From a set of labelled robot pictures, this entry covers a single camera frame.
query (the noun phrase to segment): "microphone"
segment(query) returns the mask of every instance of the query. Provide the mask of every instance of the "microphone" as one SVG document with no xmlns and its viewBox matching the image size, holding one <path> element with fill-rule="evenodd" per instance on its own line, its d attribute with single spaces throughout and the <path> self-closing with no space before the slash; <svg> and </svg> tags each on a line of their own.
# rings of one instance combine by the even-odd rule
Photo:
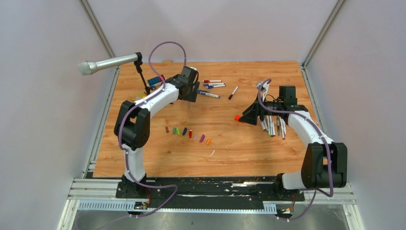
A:
<svg viewBox="0 0 406 230">
<path fill-rule="evenodd" d="M 91 75 L 99 70 L 108 69 L 141 59 L 141 53 L 137 52 L 134 54 L 129 54 L 121 57 L 113 57 L 101 61 L 85 61 L 78 65 L 78 69 L 82 75 Z"/>
</svg>

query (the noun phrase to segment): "wooden tabletop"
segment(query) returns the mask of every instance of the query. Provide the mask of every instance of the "wooden tabletop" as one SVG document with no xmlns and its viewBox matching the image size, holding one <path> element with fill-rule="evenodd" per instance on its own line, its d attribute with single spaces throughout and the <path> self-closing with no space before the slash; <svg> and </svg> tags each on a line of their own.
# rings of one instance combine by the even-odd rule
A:
<svg viewBox="0 0 406 230">
<path fill-rule="evenodd" d="M 151 119 L 151 134 L 145 145 L 144 166 L 148 176 L 254 176 L 276 175 L 300 170 L 305 146 L 287 127 L 286 140 L 269 137 L 257 126 L 234 120 L 255 100 L 258 81 L 272 78 L 269 93 L 277 97 L 279 85 L 295 85 L 298 104 L 305 105 L 313 120 L 314 111 L 297 62 L 195 62 L 188 63 L 199 71 L 199 81 L 223 80 L 226 87 L 209 91 L 220 99 L 198 95 L 195 103 L 176 101 Z M 155 74 L 143 66 L 145 79 Z M 165 77 L 180 73 L 182 63 L 156 63 Z M 228 96 L 239 86 L 231 100 Z M 143 93 L 144 86 L 134 65 L 123 65 L 118 77 L 107 124 L 101 141 L 94 177 L 119 177 L 124 173 L 124 154 L 118 147 L 113 128 L 121 103 Z M 193 135 L 206 135 L 200 143 L 188 135 L 172 133 L 187 127 Z"/>
</svg>

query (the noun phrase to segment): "whiteboard marker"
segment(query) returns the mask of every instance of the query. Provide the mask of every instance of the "whiteboard marker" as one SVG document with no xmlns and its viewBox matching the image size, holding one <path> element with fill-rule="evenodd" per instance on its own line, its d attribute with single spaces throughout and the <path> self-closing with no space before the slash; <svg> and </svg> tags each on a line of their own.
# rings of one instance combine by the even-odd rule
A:
<svg viewBox="0 0 406 230">
<path fill-rule="evenodd" d="M 233 95 L 236 93 L 237 90 L 238 90 L 238 86 L 236 86 L 233 93 L 228 97 L 229 100 L 231 100 L 231 98 L 233 97 Z"/>
</svg>

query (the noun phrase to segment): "microphone stand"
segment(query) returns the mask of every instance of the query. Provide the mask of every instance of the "microphone stand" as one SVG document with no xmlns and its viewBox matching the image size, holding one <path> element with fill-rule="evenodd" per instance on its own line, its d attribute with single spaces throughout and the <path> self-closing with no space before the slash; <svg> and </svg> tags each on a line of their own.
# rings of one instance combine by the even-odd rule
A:
<svg viewBox="0 0 406 230">
<path fill-rule="evenodd" d="M 142 69 L 141 69 L 142 54 L 140 52 L 136 52 L 135 54 L 137 54 L 137 57 L 138 57 L 137 61 L 134 62 L 135 68 L 137 69 L 137 72 L 141 76 L 141 79 L 142 79 L 142 82 L 144 83 L 145 91 L 146 91 L 147 95 L 149 95 L 151 93 L 151 89 L 150 89 L 150 87 L 147 86 L 147 83 L 145 82 L 144 76 L 142 75 Z"/>
</svg>

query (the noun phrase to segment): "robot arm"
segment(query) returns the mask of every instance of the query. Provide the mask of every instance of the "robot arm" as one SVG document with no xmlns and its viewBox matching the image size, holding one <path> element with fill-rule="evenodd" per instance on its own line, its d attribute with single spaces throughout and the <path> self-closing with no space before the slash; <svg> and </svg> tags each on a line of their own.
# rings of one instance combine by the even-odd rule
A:
<svg viewBox="0 0 406 230">
<path fill-rule="evenodd" d="M 155 91 L 149 96 L 136 101 L 140 104 L 124 123 L 122 132 L 123 147 L 128 154 L 128 169 L 135 179 L 140 181 L 145 176 L 144 169 L 144 145 L 149 139 L 150 119 L 163 107 L 176 100 L 196 101 L 199 82 L 195 81 L 197 70 L 185 66 L 181 74 L 165 81 L 162 91 Z M 114 134 L 118 136 L 120 125 L 125 114 L 135 106 L 135 103 L 125 101 L 121 105 L 119 115 L 114 127 Z M 124 173 L 127 179 L 133 181 L 128 171 Z"/>
<path fill-rule="evenodd" d="M 262 92 L 267 91 L 264 85 Z M 264 105 L 272 110 L 291 111 L 296 114 L 280 114 L 265 110 L 256 98 L 254 103 L 243 112 L 238 121 L 256 125 L 258 117 L 263 121 L 266 115 L 279 115 L 298 134 L 303 144 L 307 146 L 306 154 L 300 171 L 281 173 L 276 177 L 276 184 L 281 184 L 284 189 L 315 189 L 328 188 L 328 168 L 323 164 L 327 154 L 331 154 L 331 168 L 333 187 L 344 187 L 347 182 L 347 147 L 343 143 L 336 143 L 327 137 L 318 128 L 322 136 L 319 136 L 315 128 L 307 121 L 312 120 L 306 107 L 297 104 L 296 89 L 294 86 L 280 86 L 278 100 L 264 102 Z M 330 148 L 326 147 L 321 137 L 324 137 Z"/>
</svg>

